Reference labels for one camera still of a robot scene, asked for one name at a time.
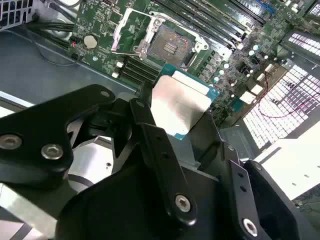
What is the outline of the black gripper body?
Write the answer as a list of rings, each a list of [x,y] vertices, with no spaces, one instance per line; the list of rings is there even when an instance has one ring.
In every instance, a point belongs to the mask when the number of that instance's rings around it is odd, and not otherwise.
[[[61,212],[57,240],[237,240],[217,179],[183,169],[197,204],[197,221],[169,219],[159,189],[135,163],[73,197]]]

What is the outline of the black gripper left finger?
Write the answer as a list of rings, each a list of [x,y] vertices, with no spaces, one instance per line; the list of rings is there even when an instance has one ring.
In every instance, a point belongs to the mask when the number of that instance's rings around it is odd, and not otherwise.
[[[118,160],[142,163],[158,187],[166,215],[180,227],[197,221],[197,205],[164,129],[149,105],[125,101],[92,84],[0,120],[0,179],[56,188],[74,160],[73,148],[95,136],[115,140]]]

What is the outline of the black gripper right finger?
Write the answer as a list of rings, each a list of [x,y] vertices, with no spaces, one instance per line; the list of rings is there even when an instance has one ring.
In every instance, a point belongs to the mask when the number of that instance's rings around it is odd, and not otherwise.
[[[210,113],[196,124],[199,169],[217,177],[235,231],[244,240],[301,240],[303,219],[261,164],[241,163]]]

